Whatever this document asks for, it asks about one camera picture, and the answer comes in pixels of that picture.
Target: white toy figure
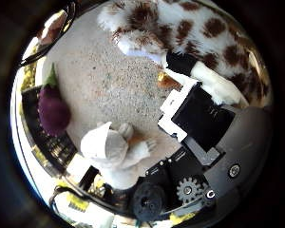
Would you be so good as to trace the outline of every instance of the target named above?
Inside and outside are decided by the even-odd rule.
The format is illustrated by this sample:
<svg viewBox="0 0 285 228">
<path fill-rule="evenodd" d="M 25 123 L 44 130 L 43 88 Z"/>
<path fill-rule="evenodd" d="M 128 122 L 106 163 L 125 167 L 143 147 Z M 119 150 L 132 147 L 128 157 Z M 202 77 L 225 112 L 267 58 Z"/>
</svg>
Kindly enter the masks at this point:
<svg viewBox="0 0 285 228">
<path fill-rule="evenodd" d="M 137 182 L 140 161 L 150 156 L 156 142 L 147 140 L 129 146 L 134 133 L 132 125 L 123 123 L 116 131 L 110 129 L 111 124 L 99 123 L 96 129 L 87 132 L 81 141 L 81 151 L 106 183 L 114 189 L 125 190 Z"/>
</svg>

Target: beige carpet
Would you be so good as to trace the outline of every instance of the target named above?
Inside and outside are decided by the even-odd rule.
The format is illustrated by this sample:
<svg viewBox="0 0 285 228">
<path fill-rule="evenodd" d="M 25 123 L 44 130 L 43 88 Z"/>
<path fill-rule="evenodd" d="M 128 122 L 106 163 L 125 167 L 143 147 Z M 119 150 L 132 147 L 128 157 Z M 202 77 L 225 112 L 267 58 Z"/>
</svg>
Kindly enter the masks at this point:
<svg viewBox="0 0 285 228">
<path fill-rule="evenodd" d="M 180 145 L 157 126 L 160 106 L 170 90 L 157 87 L 157 67 L 148 59 L 124 56 L 102 31 L 101 7 L 77 19 L 47 56 L 43 75 L 55 63 L 62 96 L 71 109 L 67 133 L 80 148 L 84 134 L 97 122 L 132 123 L 138 136 L 158 142 L 144 169 L 172 155 Z"/>
</svg>

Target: white gear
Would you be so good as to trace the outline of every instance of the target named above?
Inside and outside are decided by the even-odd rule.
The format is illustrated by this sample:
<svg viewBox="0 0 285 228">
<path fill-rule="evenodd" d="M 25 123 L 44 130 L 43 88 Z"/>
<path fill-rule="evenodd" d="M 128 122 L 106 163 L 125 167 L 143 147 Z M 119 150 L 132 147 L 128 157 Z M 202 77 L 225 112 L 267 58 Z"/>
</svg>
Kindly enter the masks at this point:
<svg viewBox="0 0 285 228">
<path fill-rule="evenodd" d="M 177 187 L 177 189 L 179 200 L 185 204 L 195 200 L 198 196 L 202 195 L 204 191 L 204 184 L 201 185 L 197 179 L 184 178 L 183 181 L 180 181 L 180 185 Z"/>
</svg>

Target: eggplant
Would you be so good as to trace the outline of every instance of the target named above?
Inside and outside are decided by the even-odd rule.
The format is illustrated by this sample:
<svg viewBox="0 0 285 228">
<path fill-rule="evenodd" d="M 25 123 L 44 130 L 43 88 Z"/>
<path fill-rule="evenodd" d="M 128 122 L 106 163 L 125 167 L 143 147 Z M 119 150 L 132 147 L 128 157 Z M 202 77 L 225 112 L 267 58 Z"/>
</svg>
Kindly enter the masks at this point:
<svg viewBox="0 0 285 228">
<path fill-rule="evenodd" d="M 57 86 L 54 64 L 40 90 L 38 112 L 41 126 L 47 134 L 60 136 L 66 132 L 71 114 Z"/>
</svg>

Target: black gear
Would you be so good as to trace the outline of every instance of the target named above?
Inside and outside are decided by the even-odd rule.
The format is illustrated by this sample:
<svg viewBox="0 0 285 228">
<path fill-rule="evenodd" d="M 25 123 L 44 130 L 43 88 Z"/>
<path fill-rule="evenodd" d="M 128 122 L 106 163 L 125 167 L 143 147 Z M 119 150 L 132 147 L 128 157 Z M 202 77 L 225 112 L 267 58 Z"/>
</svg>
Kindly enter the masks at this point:
<svg viewBox="0 0 285 228">
<path fill-rule="evenodd" d="M 183 204 L 195 200 L 203 193 L 203 185 L 197 179 L 192 178 L 184 178 L 183 181 L 180 181 L 177 189 L 177 195 Z"/>
</svg>

